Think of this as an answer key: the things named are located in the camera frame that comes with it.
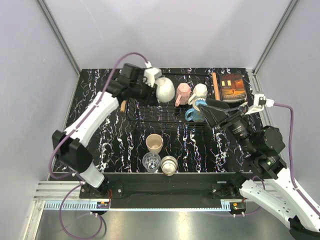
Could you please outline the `speckled cream mug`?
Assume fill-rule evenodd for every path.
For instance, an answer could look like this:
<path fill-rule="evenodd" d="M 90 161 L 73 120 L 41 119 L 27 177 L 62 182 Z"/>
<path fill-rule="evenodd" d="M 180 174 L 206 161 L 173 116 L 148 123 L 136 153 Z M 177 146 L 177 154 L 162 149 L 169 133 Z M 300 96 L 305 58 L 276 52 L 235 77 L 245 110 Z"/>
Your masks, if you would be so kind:
<path fill-rule="evenodd" d="M 156 98 L 159 102 L 167 103 L 174 99 L 175 87 L 169 78 L 160 77 L 155 81 L 155 84 L 157 85 Z"/>

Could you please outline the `blue butterfly mug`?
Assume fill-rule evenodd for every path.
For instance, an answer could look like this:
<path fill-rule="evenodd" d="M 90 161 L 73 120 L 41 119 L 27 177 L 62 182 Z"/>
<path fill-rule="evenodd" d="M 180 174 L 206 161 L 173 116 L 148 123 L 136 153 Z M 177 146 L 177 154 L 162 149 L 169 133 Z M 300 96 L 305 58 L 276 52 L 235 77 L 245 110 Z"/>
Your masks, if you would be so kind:
<path fill-rule="evenodd" d="M 204 98 L 198 98 L 192 103 L 192 108 L 185 112 L 184 117 L 186 121 L 193 121 L 195 123 L 202 123 L 205 121 L 205 116 L 199 109 L 200 104 L 207 105 L 206 100 Z"/>

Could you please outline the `white faceted mug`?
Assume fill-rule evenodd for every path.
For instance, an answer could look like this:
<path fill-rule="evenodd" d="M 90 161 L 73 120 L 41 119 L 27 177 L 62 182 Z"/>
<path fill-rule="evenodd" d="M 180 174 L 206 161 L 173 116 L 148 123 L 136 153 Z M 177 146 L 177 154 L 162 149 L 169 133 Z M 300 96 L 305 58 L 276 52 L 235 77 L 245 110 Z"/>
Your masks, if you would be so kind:
<path fill-rule="evenodd" d="M 187 101 L 187 104 L 192 105 L 193 102 L 199 98 L 206 99 L 207 94 L 208 94 L 207 86 L 203 83 L 199 83 L 194 87 L 193 92 Z"/>

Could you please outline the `pink faceted mug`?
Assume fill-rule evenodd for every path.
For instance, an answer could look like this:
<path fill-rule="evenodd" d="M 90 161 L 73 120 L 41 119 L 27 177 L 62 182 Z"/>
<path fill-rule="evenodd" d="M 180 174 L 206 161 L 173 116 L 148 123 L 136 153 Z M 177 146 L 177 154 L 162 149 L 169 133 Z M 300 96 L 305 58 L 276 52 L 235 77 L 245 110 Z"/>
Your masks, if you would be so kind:
<path fill-rule="evenodd" d="M 175 106 L 186 105 L 191 96 L 191 87 L 187 83 L 180 83 L 176 89 Z"/>

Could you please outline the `beige cup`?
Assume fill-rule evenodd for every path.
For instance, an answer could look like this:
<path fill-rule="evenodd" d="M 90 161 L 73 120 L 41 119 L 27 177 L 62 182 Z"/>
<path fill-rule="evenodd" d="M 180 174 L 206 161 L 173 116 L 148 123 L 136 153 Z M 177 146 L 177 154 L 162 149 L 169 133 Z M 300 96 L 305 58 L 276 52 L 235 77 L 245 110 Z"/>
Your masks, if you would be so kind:
<path fill-rule="evenodd" d="M 150 134 L 145 140 L 147 149 L 150 153 L 159 154 L 163 147 L 163 138 L 158 134 Z"/>

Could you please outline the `clear drinking glass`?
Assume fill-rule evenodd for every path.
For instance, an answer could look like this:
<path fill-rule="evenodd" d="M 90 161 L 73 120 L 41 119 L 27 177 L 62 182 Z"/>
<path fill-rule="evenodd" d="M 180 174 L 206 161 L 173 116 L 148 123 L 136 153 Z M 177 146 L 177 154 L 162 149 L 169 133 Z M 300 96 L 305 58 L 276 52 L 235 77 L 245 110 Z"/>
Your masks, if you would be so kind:
<path fill-rule="evenodd" d="M 148 152 L 142 158 L 142 164 L 148 173 L 157 173 L 160 163 L 161 157 L 157 153 Z"/>

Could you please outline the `small brown rimmed cup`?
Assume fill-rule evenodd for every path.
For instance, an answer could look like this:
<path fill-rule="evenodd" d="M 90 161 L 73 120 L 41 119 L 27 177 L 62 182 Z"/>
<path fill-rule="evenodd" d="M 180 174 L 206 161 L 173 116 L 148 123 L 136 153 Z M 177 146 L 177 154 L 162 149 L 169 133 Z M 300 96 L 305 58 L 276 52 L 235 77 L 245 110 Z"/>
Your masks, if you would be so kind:
<path fill-rule="evenodd" d="M 176 172 L 178 161 L 175 157 L 168 155 L 161 160 L 160 167 L 163 174 L 169 177 Z"/>

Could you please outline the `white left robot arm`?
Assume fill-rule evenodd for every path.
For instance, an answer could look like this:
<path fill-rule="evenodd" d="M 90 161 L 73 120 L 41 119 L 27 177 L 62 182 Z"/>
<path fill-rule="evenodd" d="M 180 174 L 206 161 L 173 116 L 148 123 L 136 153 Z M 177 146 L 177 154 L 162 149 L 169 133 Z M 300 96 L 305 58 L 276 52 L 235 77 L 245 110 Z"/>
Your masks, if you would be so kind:
<path fill-rule="evenodd" d="M 112 70 L 103 90 L 96 94 L 74 123 L 64 131 L 57 130 L 52 134 L 54 150 L 51 158 L 60 161 L 89 184 L 90 192 L 97 198 L 103 198 L 108 193 L 108 186 L 87 149 L 92 136 L 105 119 L 129 98 L 140 100 L 148 106 L 157 105 L 156 80 L 163 75 L 149 62 L 145 69 L 126 63 L 117 77 L 113 77 L 114 73 Z"/>

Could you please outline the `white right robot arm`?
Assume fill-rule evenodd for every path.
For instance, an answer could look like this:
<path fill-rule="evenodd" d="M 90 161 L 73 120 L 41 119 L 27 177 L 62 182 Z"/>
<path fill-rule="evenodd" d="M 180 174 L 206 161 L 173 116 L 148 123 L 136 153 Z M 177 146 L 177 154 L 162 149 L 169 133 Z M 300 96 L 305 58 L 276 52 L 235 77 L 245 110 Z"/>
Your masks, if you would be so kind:
<path fill-rule="evenodd" d="M 282 197 L 278 199 L 258 187 L 252 179 L 237 173 L 227 184 L 228 195 L 249 199 L 280 220 L 296 240 L 320 238 L 320 206 L 301 187 L 294 177 L 293 161 L 281 158 L 285 148 L 277 127 L 266 125 L 255 130 L 248 116 L 275 106 L 264 94 L 254 96 L 253 105 L 230 107 L 227 102 L 197 100 L 198 108 L 211 128 L 226 129 L 249 154 L 248 164 L 254 176 L 273 187 Z"/>

